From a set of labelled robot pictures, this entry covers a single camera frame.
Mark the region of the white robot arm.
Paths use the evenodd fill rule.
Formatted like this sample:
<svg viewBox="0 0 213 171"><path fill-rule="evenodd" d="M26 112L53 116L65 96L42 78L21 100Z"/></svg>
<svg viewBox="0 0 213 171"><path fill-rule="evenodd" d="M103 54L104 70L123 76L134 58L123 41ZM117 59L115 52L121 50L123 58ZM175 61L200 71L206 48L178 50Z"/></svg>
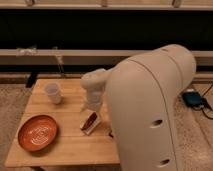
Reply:
<svg viewBox="0 0 213 171"><path fill-rule="evenodd" d="M84 74L84 107L107 105L122 171L183 171L174 100L193 80L193 54L177 44Z"/></svg>

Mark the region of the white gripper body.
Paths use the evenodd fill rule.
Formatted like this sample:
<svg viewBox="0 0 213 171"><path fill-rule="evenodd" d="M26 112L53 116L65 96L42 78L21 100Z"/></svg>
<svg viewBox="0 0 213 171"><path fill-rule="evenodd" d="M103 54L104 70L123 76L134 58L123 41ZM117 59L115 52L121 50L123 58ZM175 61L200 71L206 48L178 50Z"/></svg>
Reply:
<svg viewBox="0 0 213 171"><path fill-rule="evenodd" d="M103 68L88 72L81 77L81 86L86 91L84 109L99 112L103 104L103 93L109 70Z"/></svg>

